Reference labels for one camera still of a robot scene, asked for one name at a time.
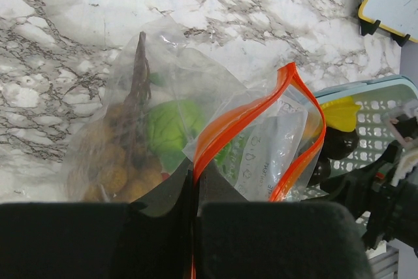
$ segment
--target marble surface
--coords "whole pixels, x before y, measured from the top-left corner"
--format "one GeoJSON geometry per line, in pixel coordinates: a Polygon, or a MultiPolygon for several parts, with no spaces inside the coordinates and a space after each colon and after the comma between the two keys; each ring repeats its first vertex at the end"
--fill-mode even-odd
{"type": "Polygon", "coordinates": [[[0,202],[63,197],[55,184],[67,143],[101,106],[112,60],[143,23],[170,14],[191,46],[247,84],[296,61],[319,90],[399,71],[392,40],[359,35],[359,2],[0,0],[0,202]]]}

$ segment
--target black round object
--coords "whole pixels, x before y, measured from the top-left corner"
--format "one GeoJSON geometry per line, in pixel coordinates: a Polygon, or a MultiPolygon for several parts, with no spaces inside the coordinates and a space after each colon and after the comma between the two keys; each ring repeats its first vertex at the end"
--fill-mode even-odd
{"type": "Polygon", "coordinates": [[[327,127],[321,155],[329,159],[341,160],[355,151],[359,141],[359,135],[356,130],[342,132],[332,127],[327,127]]]}
{"type": "Polygon", "coordinates": [[[315,186],[331,175],[331,162],[328,158],[320,155],[309,180],[308,186],[315,186]]]}

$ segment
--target plastic bag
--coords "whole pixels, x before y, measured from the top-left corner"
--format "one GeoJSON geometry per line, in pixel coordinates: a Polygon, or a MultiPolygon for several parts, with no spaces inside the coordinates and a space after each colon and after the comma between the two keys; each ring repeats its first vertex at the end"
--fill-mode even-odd
{"type": "Polygon", "coordinates": [[[325,136],[324,115],[290,63],[277,84],[227,99],[184,152],[194,152],[195,181],[215,159],[224,177],[250,201],[300,199],[325,136]]]}
{"type": "Polygon", "coordinates": [[[143,26],[112,68],[104,106],[63,162],[71,201],[132,202],[184,160],[224,99],[244,86],[192,48],[171,18],[143,26]]]}

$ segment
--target yellow object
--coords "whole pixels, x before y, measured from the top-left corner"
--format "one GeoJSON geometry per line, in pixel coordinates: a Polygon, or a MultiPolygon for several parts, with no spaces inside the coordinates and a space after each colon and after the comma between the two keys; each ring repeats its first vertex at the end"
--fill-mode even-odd
{"type": "Polygon", "coordinates": [[[357,112],[361,106],[356,105],[351,96],[329,101],[321,105],[327,126],[342,132],[352,132],[357,124],[357,112]]]}

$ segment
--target whiteboard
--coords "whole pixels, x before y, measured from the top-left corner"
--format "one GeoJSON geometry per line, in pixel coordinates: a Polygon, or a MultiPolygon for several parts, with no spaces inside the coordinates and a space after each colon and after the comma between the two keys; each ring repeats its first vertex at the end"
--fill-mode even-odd
{"type": "Polygon", "coordinates": [[[391,33],[418,42],[418,0],[364,0],[359,17],[370,23],[380,20],[380,26],[391,33]]]}

